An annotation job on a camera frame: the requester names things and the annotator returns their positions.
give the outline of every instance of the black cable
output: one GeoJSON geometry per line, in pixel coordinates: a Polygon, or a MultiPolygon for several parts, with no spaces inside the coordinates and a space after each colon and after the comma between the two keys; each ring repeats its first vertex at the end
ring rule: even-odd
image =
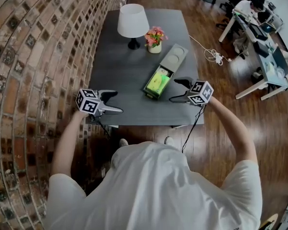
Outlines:
{"type": "Polygon", "coordinates": [[[188,134],[188,137],[187,137],[185,143],[184,143],[183,146],[182,146],[182,149],[181,149],[181,152],[182,152],[182,153],[183,153],[183,151],[184,151],[185,148],[186,148],[186,145],[187,145],[187,142],[188,142],[188,140],[189,140],[189,137],[190,137],[190,135],[191,135],[191,133],[192,133],[192,131],[193,131],[193,129],[194,129],[194,127],[195,127],[198,119],[199,119],[200,116],[204,113],[205,108],[206,108],[206,105],[205,105],[205,106],[202,106],[202,108],[200,109],[200,111],[195,115],[195,122],[194,122],[194,124],[193,124],[193,127],[192,127],[190,133],[188,134]]]}
{"type": "Polygon", "coordinates": [[[101,123],[99,120],[97,120],[97,123],[98,123],[98,124],[102,127],[102,129],[105,131],[108,139],[110,139],[110,134],[109,134],[109,132],[106,130],[106,128],[102,125],[102,123],[101,123]]]}

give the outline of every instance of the open box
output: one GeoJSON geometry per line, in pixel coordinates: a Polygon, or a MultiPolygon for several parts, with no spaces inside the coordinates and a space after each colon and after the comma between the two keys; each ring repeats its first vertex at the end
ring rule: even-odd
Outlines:
{"type": "Polygon", "coordinates": [[[147,97],[159,99],[188,52],[184,47],[174,44],[144,87],[143,91],[147,97]]]}

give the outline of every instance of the white lampshade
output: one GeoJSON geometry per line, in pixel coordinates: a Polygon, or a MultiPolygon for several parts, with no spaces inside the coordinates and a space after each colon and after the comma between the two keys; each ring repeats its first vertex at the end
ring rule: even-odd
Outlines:
{"type": "Polygon", "coordinates": [[[120,9],[117,31],[124,37],[137,38],[145,35],[149,24],[144,7],[140,4],[126,4],[120,9]]]}

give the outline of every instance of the extension cord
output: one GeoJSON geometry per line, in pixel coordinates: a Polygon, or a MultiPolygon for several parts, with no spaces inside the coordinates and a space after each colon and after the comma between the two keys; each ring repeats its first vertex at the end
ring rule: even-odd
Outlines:
{"type": "Polygon", "coordinates": [[[203,45],[201,45],[200,42],[198,42],[196,39],[194,39],[193,37],[191,37],[189,35],[190,38],[192,38],[195,42],[197,42],[205,51],[204,51],[204,56],[206,58],[206,60],[210,61],[210,62],[215,62],[218,65],[222,66],[223,65],[223,58],[225,60],[227,60],[228,62],[231,62],[231,59],[227,59],[225,56],[222,56],[220,53],[218,53],[215,49],[206,49],[203,45]],[[207,57],[206,56],[206,52],[208,52],[209,54],[211,54],[212,57],[207,57]]]}

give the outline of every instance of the lamp base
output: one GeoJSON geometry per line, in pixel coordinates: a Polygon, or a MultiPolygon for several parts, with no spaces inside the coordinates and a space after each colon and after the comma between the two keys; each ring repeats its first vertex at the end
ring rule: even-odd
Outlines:
{"type": "Polygon", "coordinates": [[[140,43],[135,38],[132,38],[131,41],[128,43],[129,49],[138,49],[139,47],[140,43]]]}

